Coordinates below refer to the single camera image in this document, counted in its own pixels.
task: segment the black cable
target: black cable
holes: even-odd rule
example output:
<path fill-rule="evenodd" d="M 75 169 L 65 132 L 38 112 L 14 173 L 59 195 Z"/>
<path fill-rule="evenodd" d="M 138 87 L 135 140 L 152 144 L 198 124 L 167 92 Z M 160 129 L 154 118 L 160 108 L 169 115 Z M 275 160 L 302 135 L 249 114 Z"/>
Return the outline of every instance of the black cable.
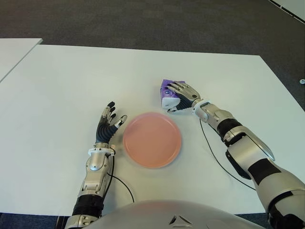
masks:
<path fill-rule="evenodd" d="M 204 132 L 203 127 L 202 127 L 201 119 L 199 119 L 199 122 L 200 122 L 200 126 L 201 126 L 201 129 L 202 129 L 203 135 L 204 135 L 204 137 L 205 137 L 205 139 L 206 139 L 206 142 L 207 142 L 207 144 L 208 144 L 208 146 L 209 146 L 209 148 L 210 148 L 210 151 L 211 151 L 213 157 L 215 158 L 215 160 L 217 161 L 217 163 L 220 165 L 220 167 L 223 168 L 224 171 L 226 171 L 226 172 L 227 172 L 231 177 L 233 177 L 235 180 L 238 180 L 240 183 L 242 183 L 242 184 L 246 185 L 247 187 L 249 187 L 250 189 L 253 189 L 254 191 L 256 191 L 255 188 L 252 188 L 251 186 L 245 184 L 243 181 L 241 181 L 241 180 L 237 179 L 236 177 L 234 177 L 231 173 L 229 173 L 229 172 L 219 163 L 219 161 L 217 160 L 215 154 L 213 153 L 213 150 L 211 149 L 210 143 L 209 143 L 209 141 L 208 141 L 208 139 L 207 139 L 207 137 L 206 137 L 206 135 L 205 135 L 205 132 Z"/>
<path fill-rule="evenodd" d="M 127 188 L 127 190 L 129 191 L 129 193 L 130 193 L 130 195 L 131 195 L 131 197 L 132 197 L 132 202 L 134 203 L 134 198 L 133 198 L 132 192 L 130 191 L 130 189 L 128 188 L 128 186 L 127 186 L 121 179 L 119 179 L 118 177 L 116 177 L 115 175 L 111 175 L 111 174 L 109 174 L 109 173 L 107 173 L 107 174 L 108 174 L 109 176 L 111 176 L 111 177 L 113 177 L 113 178 L 119 180 L 119 181 Z"/>
<path fill-rule="evenodd" d="M 111 176 L 110 176 L 110 180 L 109 180 L 108 186 L 107 186 L 107 188 L 106 188 L 106 191 L 105 191 L 105 193 L 104 193 L 104 199 L 105 199 L 105 197 L 106 197 L 106 194 L 107 194 L 107 192 L 108 192 L 108 190 L 109 190 L 109 187 L 110 187 L 110 184 L 111 184 L 111 182 L 112 182 L 113 171 L 114 171 L 114 157 L 112 157 Z"/>

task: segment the purple package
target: purple package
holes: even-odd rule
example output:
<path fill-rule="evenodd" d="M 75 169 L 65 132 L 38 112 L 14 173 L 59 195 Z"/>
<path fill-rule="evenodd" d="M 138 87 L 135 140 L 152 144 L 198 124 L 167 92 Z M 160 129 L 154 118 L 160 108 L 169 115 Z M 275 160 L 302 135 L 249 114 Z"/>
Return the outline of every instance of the purple package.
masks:
<path fill-rule="evenodd" d="M 161 84 L 160 94 L 161 94 L 161 106 L 163 109 L 170 109 L 177 106 L 180 102 L 180 99 L 174 92 L 169 89 L 166 89 L 169 83 L 172 83 L 173 80 L 163 80 Z"/>

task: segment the white table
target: white table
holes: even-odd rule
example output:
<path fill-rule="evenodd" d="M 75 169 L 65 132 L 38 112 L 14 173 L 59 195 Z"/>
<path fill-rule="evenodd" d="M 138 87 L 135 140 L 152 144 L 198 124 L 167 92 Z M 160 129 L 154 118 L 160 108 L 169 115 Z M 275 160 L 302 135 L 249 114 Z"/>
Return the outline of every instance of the white table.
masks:
<path fill-rule="evenodd" d="M 35 47 L 40 38 L 0 39 L 0 82 Z"/>
<path fill-rule="evenodd" d="M 128 121 L 149 111 L 166 114 L 163 78 L 185 80 L 232 112 L 267 143 L 279 166 L 305 181 L 304 111 L 259 56 L 37 45 L 0 84 L 0 212 L 70 215 L 105 105 L 114 100 L 118 116 L 127 114 Z M 199 120 L 190 111 L 168 116 L 183 143 L 166 167 L 146 169 L 128 158 L 122 146 L 128 122 L 112 140 L 118 148 L 114 173 L 135 199 L 264 212 L 256 192 L 217 165 Z M 238 176 L 218 135 L 203 127 L 220 162 Z M 114 180 L 104 213 L 130 201 Z"/>

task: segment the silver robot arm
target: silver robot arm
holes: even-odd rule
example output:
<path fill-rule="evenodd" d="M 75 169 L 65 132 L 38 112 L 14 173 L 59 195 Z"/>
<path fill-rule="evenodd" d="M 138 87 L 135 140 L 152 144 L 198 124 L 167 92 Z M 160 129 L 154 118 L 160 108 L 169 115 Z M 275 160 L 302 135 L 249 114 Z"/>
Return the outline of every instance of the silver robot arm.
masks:
<path fill-rule="evenodd" d="M 221 110 L 185 83 L 174 82 L 168 88 L 181 99 L 169 109 L 175 112 L 188 107 L 208 123 L 228 147 L 226 156 L 240 176 L 254 182 L 256 192 L 275 229 L 305 228 L 305 184 L 274 163 L 274 155 L 247 127 L 230 112 Z"/>
<path fill-rule="evenodd" d="M 86 163 L 86 177 L 65 229 L 86 227 L 102 215 L 103 202 L 107 192 L 107 173 L 111 167 L 109 159 L 115 154 L 114 149 L 109 147 L 109 141 L 127 119 L 127 116 L 124 115 L 114 125 L 110 125 L 115 117 L 115 114 L 112 114 L 114 110 L 114 102 L 111 102 L 102 113 L 96 131 L 94 148 L 88 151 L 90 157 Z"/>

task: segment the pink plate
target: pink plate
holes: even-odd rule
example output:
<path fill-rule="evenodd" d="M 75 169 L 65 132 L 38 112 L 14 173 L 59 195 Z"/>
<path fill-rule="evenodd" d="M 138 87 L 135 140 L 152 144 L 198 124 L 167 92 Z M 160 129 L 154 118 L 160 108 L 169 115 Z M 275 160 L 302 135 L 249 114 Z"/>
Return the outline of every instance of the pink plate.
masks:
<path fill-rule="evenodd" d="M 123 144 L 127 154 L 141 166 L 160 168 L 179 154 L 181 135 L 169 117 L 149 112 L 131 120 L 125 129 Z"/>

